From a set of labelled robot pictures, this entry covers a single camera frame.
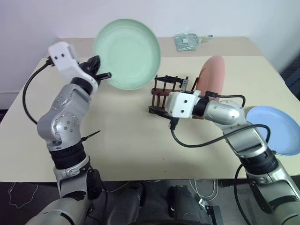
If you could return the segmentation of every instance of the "black wire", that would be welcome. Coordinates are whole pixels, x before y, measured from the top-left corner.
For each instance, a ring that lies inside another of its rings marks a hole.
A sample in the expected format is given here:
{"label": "black wire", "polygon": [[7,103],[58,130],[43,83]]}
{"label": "black wire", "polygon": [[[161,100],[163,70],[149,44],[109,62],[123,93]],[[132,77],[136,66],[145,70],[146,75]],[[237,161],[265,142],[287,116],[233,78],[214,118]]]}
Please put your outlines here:
{"label": "black wire", "polygon": [[242,107],[244,108],[246,103],[246,98],[243,95],[217,95],[219,98],[241,98],[243,100]]}
{"label": "black wire", "polygon": [[96,220],[96,221],[97,221],[97,223],[98,223],[99,225],[102,225],[101,221],[100,221],[100,220],[98,220],[97,218],[95,218],[95,217],[91,217],[90,215],[88,215],[88,217],[89,217],[89,218],[92,218],[92,219],[94,219],[94,220]]}
{"label": "black wire", "polygon": [[230,132],[230,133],[228,133],[228,134],[226,134],[226,135],[223,135],[223,136],[221,136],[221,137],[218,137],[218,138],[216,138],[216,139],[214,139],[214,140],[211,140],[211,141],[209,141],[209,142],[202,143],[202,144],[185,144],[185,143],[182,143],[182,142],[181,142],[180,140],[178,140],[178,138],[176,137],[176,135],[175,135],[173,129],[171,130],[171,133],[172,133],[172,136],[173,136],[174,140],[175,140],[178,144],[182,145],[183,147],[186,147],[186,148],[200,148],[200,147],[204,147],[204,146],[213,144],[213,143],[215,143],[215,142],[221,141],[221,140],[224,139],[224,138],[228,138],[228,137],[230,137],[230,136],[232,136],[232,135],[235,135],[235,134],[237,134],[237,133],[239,133],[239,132],[241,132],[241,131],[248,130],[248,129],[251,129],[251,128],[265,128],[265,129],[268,131],[267,138],[266,138],[266,142],[269,141],[271,131],[270,131],[270,128],[269,128],[268,126],[264,125],[264,124],[253,124],[253,125],[249,125],[249,126],[247,126],[247,127],[242,127],[242,128],[240,128],[240,129],[238,129],[238,130],[232,131],[232,132]]}
{"label": "black wire", "polygon": [[38,75],[39,72],[41,72],[43,69],[45,69],[47,66],[49,66],[49,61],[47,61],[40,69],[38,69],[36,72],[34,72],[30,78],[28,79],[28,81],[26,82],[24,89],[23,89],[23,95],[22,95],[22,103],[23,103],[23,108],[27,114],[27,116],[29,117],[29,119],[34,122],[35,124],[38,124],[38,122],[30,115],[27,106],[26,106],[26,92],[28,89],[29,84],[31,83],[31,81],[33,80],[33,78]]}
{"label": "black wire", "polygon": [[104,203],[103,214],[102,214],[102,221],[104,221],[106,208],[107,208],[107,202],[108,202],[108,194],[107,194],[106,187],[102,181],[101,181],[101,186],[103,187],[104,192],[105,192],[105,203]]}
{"label": "black wire", "polygon": [[241,170],[241,168],[243,167],[243,165],[241,164],[236,173],[235,173],[235,176],[234,176],[234,182],[233,182],[233,192],[234,192],[234,198],[235,198],[235,201],[236,201],[236,204],[238,205],[238,209],[241,213],[241,215],[243,216],[245,222],[247,223],[247,225],[251,225],[250,221],[248,220],[248,218],[246,217],[241,205],[240,205],[240,201],[239,201],[239,198],[238,198],[238,191],[237,191],[237,182],[238,182],[238,175],[239,175],[239,172]]}

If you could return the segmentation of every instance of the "light green plate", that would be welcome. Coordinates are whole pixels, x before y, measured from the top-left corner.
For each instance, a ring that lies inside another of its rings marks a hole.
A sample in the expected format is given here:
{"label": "light green plate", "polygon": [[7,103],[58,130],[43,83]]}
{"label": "light green plate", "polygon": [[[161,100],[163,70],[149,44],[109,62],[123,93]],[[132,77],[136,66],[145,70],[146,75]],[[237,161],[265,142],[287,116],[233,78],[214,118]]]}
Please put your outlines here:
{"label": "light green plate", "polygon": [[106,25],[94,43],[101,59],[100,73],[111,72],[114,87],[134,90],[153,80],[161,53],[154,33],[141,22],[120,19]]}

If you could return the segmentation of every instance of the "blue plate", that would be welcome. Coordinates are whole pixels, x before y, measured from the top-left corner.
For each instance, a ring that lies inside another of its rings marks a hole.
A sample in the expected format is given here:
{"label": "blue plate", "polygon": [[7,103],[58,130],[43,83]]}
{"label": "blue plate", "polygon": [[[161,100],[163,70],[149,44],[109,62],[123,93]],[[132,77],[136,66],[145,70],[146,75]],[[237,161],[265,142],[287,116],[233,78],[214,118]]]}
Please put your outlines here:
{"label": "blue plate", "polygon": [[[265,124],[271,129],[268,146],[282,156],[295,156],[300,153],[300,127],[285,112],[270,107],[258,106],[247,114],[247,120],[253,124]],[[264,138],[267,131],[258,128]]]}

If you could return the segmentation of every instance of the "white wall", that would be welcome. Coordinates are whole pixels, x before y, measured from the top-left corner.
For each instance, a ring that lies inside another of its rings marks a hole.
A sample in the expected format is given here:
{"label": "white wall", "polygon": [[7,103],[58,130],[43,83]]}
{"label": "white wall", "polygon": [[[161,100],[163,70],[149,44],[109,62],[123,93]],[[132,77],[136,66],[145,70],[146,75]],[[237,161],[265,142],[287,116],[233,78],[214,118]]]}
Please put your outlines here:
{"label": "white wall", "polygon": [[47,47],[93,38],[107,23],[134,18],[159,37],[190,31],[246,36],[280,71],[300,51],[300,0],[4,0],[0,3],[2,92],[19,91]]}

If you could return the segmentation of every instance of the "silver robot arm segment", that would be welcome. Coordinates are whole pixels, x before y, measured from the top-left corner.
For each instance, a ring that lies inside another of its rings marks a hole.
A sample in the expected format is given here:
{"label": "silver robot arm segment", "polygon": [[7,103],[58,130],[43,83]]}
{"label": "silver robot arm segment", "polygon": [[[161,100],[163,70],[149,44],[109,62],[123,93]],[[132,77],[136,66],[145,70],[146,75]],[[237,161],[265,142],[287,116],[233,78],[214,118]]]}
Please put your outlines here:
{"label": "silver robot arm segment", "polygon": [[[203,116],[222,129],[224,135],[251,125],[239,104],[198,95],[171,92],[166,111],[176,118]],[[226,142],[245,167],[260,208],[271,214],[278,225],[300,224],[300,191],[258,130],[246,129],[227,137]]]}
{"label": "silver robot arm segment", "polygon": [[60,199],[50,203],[27,224],[82,225],[93,199],[102,191],[98,170],[90,166],[81,137],[80,123],[95,93],[110,73],[96,75],[100,67],[98,56],[78,64],[75,50],[65,42],[49,48],[58,72],[71,83],[55,98],[51,109],[37,123],[38,134],[45,139],[55,164]]}

